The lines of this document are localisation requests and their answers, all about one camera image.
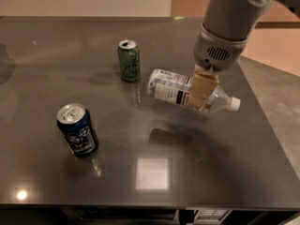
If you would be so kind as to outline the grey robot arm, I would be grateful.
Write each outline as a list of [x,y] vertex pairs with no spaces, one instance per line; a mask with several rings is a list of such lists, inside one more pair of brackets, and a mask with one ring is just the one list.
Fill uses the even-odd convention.
[[280,3],[300,17],[300,0],[210,0],[194,47],[188,105],[200,109],[218,85],[217,73],[235,65],[261,16]]

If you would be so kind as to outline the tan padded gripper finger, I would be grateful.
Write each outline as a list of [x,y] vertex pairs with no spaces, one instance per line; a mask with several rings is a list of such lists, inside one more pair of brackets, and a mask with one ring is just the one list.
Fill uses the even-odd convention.
[[212,69],[195,67],[192,77],[188,105],[200,109],[219,85],[218,75]]

